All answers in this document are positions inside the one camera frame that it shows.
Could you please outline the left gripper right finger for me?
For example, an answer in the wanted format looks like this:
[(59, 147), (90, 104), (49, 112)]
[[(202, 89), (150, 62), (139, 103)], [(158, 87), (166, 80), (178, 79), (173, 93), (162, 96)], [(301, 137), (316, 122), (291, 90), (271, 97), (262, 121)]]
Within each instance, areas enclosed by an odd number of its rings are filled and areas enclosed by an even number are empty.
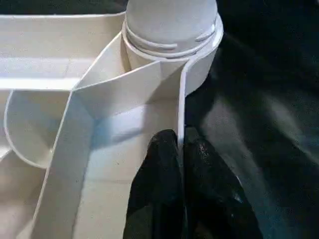
[(238, 177), (194, 127), (185, 129), (183, 160), (190, 238), (262, 238)]

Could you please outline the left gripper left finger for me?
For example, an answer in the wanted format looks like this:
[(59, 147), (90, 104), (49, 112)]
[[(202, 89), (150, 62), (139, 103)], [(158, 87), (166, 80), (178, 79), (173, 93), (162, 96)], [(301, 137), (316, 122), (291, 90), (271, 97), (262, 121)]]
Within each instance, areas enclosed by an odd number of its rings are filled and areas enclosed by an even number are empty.
[(181, 238), (184, 204), (177, 160), (175, 132), (157, 132), (131, 184), (123, 238)]

